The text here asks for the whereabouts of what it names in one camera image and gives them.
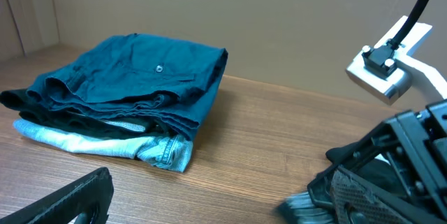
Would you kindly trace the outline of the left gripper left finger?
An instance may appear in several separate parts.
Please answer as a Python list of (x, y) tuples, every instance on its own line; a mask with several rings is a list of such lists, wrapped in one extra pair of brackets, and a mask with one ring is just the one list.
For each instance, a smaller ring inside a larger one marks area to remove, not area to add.
[(114, 187), (109, 169), (100, 167), (1, 219), (1, 224), (105, 224)]

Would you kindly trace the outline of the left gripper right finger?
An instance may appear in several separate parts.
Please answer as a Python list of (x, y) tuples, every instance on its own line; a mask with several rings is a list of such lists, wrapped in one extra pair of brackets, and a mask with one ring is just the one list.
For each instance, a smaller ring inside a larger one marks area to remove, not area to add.
[[(359, 175), (383, 155), (402, 187), (391, 193)], [(307, 187), (312, 202), (335, 212), (338, 223), (445, 223), (446, 143), (362, 142)]]

